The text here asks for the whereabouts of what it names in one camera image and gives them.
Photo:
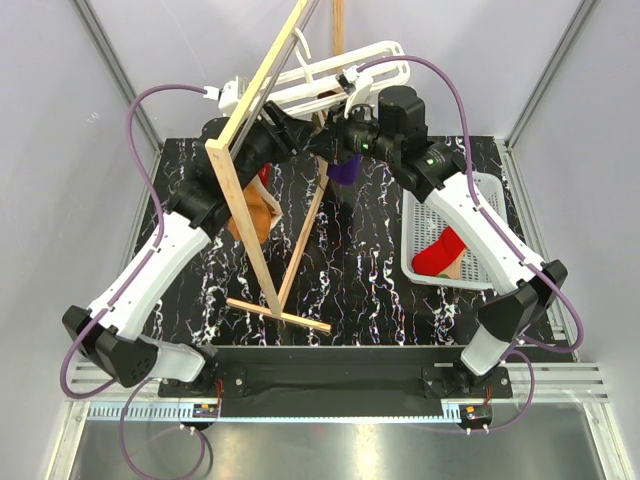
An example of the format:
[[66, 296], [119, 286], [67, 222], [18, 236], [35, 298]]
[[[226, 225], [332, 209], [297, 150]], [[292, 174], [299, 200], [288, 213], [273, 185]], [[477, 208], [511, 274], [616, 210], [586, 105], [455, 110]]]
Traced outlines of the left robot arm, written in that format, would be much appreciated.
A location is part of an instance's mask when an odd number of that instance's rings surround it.
[[[205, 150], [222, 132], [224, 117], [207, 122], [193, 144], [193, 159], [157, 228], [117, 280], [88, 307], [71, 306], [62, 323], [80, 353], [125, 388], [148, 377], [177, 379], [196, 396], [215, 386], [216, 372], [203, 354], [184, 344], [142, 334], [151, 310], [184, 266], [222, 230], [238, 234]], [[244, 139], [234, 168], [260, 242], [282, 217], [279, 203], [260, 180], [268, 164], [289, 160], [313, 136], [314, 124], [267, 102]]]

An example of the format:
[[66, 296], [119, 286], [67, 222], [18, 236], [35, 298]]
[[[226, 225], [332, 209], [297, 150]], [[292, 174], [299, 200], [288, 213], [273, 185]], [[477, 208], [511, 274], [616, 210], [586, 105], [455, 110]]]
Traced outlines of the white plastic clip hanger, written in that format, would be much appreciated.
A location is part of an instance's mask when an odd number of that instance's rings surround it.
[[401, 44], [385, 40], [324, 60], [314, 61], [306, 38], [297, 30], [302, 43], [294, 48], [298, 66], [282, 72], [271, 84], [267, 99], [292, 117], [303, 118], [344, 101], [349, 107], [370, 103], [373, 95], [389, 86], [405, 85], [410, 67], [398, 58]]

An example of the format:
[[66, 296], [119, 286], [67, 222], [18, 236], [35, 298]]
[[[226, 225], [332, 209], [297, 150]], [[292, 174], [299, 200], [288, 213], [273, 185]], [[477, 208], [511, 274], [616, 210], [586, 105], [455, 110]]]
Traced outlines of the purple sock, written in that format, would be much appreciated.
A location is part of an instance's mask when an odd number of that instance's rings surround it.
[[330, 164], [327, 167], [327, 176], [339, 185], [353, 185], [360, 172], [361, 159], [361, 154], [354, 154], [343, 164]]

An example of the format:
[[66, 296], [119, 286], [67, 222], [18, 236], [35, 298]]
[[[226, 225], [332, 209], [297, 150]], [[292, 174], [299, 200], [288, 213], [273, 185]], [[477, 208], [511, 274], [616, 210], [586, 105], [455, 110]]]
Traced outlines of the red sock with cream cuff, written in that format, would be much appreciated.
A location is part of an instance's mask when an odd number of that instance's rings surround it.
[[267, 187], [269, 184], [269, 178], [270, 178], [270, 172], [271, 172], [271, 167], [272, 165], [270, 163], [267, 163], [259, 172], [258, 172], [258, 177], [259, 180], [261, 182], [261, 184], [264, 187]]

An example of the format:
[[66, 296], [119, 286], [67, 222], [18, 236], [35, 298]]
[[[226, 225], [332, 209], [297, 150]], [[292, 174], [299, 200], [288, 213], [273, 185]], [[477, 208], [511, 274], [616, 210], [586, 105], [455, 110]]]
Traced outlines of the orange sock with cream cuff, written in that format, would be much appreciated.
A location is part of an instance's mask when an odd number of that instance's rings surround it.
[[258, 176], [253, 178], [243, 193], [259, 243], [264, 244], [282, 218], [280, 204], [261, 184]]

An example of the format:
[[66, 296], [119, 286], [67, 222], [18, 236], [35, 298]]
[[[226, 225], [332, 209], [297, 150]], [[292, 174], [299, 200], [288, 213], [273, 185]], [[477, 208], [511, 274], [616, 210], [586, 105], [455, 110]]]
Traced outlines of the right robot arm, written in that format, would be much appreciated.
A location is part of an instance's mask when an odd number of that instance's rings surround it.
[[305, 145], [339, 165], [355, 154], [385, 162], [396, 182], [443, 218], [484, 266], [497, 295], [478, 311], [479, 327], [451, 374], [457, 390], [476, 396], [490, 383], [516, 337], [561, 294], [568, 272], [519, 241], [481, 196], [462, 155], [428, 137], [426, 106], [409, 86], [378, 94], [378, 106], [327, 95], [322, 129]]

